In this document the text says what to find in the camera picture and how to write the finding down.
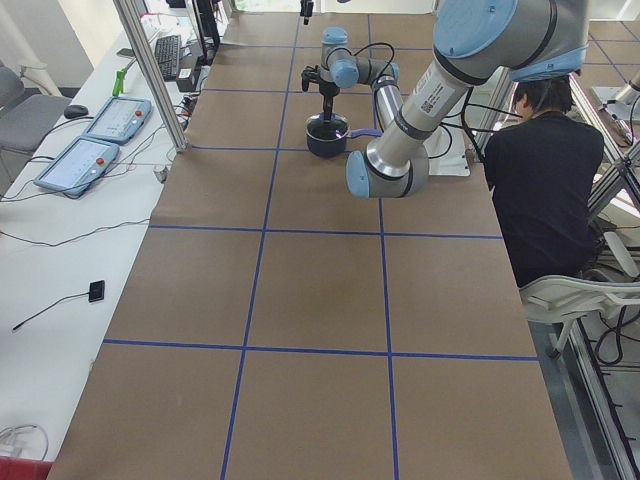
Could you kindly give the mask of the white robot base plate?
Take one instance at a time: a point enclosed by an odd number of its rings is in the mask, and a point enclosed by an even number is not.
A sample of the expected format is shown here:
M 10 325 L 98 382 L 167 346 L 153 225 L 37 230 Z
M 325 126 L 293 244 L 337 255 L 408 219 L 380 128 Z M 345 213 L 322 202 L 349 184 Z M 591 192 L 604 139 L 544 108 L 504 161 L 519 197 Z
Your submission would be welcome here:
M 429 156 L 431 176 L 470 175 L 464 132 L 456 124 L 439 126 L 424 142 L 424 146 Z

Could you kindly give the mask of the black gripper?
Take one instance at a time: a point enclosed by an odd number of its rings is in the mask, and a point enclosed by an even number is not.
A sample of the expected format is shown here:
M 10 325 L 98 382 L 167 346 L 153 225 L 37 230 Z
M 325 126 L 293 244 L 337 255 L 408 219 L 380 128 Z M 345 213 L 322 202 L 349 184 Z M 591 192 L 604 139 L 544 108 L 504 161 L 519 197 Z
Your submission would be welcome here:
M 323 116 L 332 116 L 334 98 L 339 95 L 340 88 L 333 82 L 328 73 L 319 65 L 306 66 L 301 72 L 301 89 L 307 92 L 311 84 L 318 86 L 323 98 Z

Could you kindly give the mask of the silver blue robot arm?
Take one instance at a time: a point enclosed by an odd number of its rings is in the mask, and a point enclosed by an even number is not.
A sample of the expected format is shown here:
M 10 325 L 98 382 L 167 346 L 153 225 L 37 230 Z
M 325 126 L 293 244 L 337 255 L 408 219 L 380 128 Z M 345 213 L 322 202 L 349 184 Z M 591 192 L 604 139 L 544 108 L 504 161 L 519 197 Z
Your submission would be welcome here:
M 590 6 L 586 1 L 447 1 L 433 30 L 434 59 L 407 99 L 400 96 L 393 62 L 363 59 L 348 47 L 347 32 L 329 27 L 319 66 L 302 73 L 333 99 L 356 84 L 371 88 L 381 108 L 380 137 L 346 163 L 350 192 L 361 198 L 401 198 L 429 176 L 426 140 L 473 86 L 504 67 L 514 82 L 547 80 L 581 68 L 587 49 Z

